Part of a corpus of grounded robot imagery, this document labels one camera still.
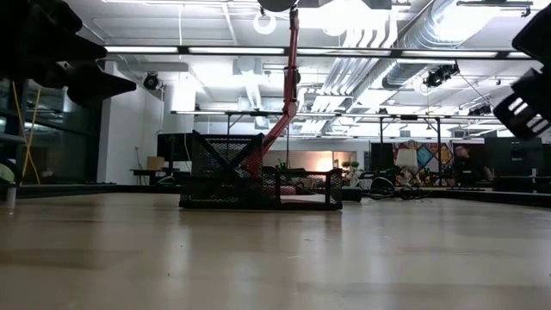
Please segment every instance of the white wall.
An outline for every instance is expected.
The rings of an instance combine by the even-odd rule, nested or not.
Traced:
[[[108,62],[106,72],[124,77],[116,63]],[[103,102],[102,130],[97,169],[98,182],[136,184],[130,169],[145,168],[148,156],[157,155],[157,135],[163,124],[164,103],[148,91],[114,96]]]

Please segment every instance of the red robotic arm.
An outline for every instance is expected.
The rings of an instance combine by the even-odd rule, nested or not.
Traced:
[[[266,155],[269,148],[274,144],[276,139],[285,130],[285,127],[296,115],[296,85],[299,82],[299,72],[296,68],[296,53],[299,43],[299,11],[296,7],[291,8],[289,20],[291,23],[291,43],[289,44],[289,61],[285,76],[285,85],[283,88],[283,94],[285,96],[283,116],[264,137],[263,155]]]

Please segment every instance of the colorful painting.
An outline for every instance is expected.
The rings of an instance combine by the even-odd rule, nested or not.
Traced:
[[[402,143],[393,144],[394,163],[399,156],[400,150],[413,150],[402,152],[409,159],[407,165],[396,166],[396,185],[397,186],[437,186],[440,183],[439,177],[439,162],[442,163],[443,171],[447,171],[453,164],[453,153],[450,151],[448,143],[441,144],[442,158],[438,156],[437,143],[422,143],[410,140]],[[443,185],[447,185],[446,178],[443,180]]]

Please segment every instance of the wooden floor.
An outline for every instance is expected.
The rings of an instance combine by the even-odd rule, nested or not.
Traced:
[[[177,195],[0,209],[0,309],[551,309],[551,213],[470,201],[181,212]]]

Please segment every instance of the desk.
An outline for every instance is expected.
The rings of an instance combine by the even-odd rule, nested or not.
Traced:
[[[163,172],[166,175],[165,170],[160,171],[160,170],[131,169],[130,171],[134,174],[135,177],[149,177],[149,182],[147,185],[152,185],[152,183],[154,184],[157,182],[157,180],[155,182],[152,182],[152,179],[154,179],[157,176],[158,172]]]

